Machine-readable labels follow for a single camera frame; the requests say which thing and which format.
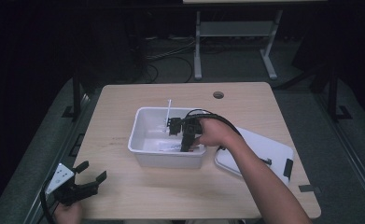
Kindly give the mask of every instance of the person's arm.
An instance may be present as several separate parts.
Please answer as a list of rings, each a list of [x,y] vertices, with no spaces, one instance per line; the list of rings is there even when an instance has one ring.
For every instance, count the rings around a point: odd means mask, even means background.
[[[54,211],[57,224],[79,224],[83,217],[83,208],[80,202],[65,206],[59,203]]]
[[[223,146],[232,154],[267,224],[312,223],[287,186],[261,161],[244,138],[225,123],[201,119],[203,135],[194,145]]]

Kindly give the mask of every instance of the dark background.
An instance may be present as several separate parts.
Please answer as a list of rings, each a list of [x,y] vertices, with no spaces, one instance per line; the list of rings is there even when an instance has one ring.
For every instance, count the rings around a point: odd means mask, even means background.
[[[0,1],[0,195],[58,91],[74,73],[87,92],[108,83],[131,83],[145,67],[140,37],[194,35],[194,10],[92,7],[92,1]],[[239,12],[225,15],[240,19]],[[250,15],[264,14],[255,8]],[[363,1],[287,8],[277,39],[302,41],[294,65],[304,71],[331,62],[365,109]]]

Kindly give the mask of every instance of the gray carpet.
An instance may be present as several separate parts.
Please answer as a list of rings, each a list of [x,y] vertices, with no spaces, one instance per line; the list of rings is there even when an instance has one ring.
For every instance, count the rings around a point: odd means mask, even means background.
[[[276,42],[271,54],[278,80],[267,77],[257,42],[223,42],[217,53],[202,55],[203,79],[201,82],[266,81],[272,86],[284,83],[301,71],[291,66],[299,43]],[[153,41],[148,53],[156,55],[184,43]],[[192,52],[175,55],[192,63]],[[154,83],[179,83],[190,76],[190,66],[178,58],[150,63],[158,69]],[[153,79],[155,70],[136,83]],[[308,78],[287,91],[274,91],[292,139],[302,159],[306,173],[317,189],[316,197],[322,215],[314,223],[365,223],[365,191],[358,181],[344,149],[331,123],[318,103],[317,97],[308,90]],[[69,81],[60,91],[27,149],[7,189],[0,199],[0,223],[32,223],[41,216],[36,195],[46,176],[61,161],[72,165],[75,158],[68,156],[80,133],[85,133],[95,108],[101,88],[90,95],[77,122],[62,118],[65,108],[72,104],[72,83]],[[358,154],[365,163],[365,113],[354,95],[340,82],[339,102],[347,107],[353,119],[341,120],[343,127]],[[110,221],[85,220],[84,223]]]

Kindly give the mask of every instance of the human hand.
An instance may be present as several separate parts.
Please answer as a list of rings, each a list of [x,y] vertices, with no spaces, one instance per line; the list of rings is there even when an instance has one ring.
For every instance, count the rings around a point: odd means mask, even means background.
[[[70,206],[59,203],[54,211],[54,216],[59,224],[78,224],[83,217],[83,208],[80,202]]]
[[[229,125],[217,119],[200,119],[203,128],[203,134],[197,137],[193,146],[200,144],[217,147],[228,147],[229,143],[241,138]]]

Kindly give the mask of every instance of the white container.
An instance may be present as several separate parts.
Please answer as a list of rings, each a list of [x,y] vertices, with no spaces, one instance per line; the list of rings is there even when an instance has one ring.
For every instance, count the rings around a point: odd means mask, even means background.
[[[194,108],[170,109],[169,118],[185,118]],[[169,135],[165,126],[168,107],[141,107],[135,115],[128,148],[141,166],[162,168],[190,168],[202,166],[205,147],[180,152],[182,133]]]

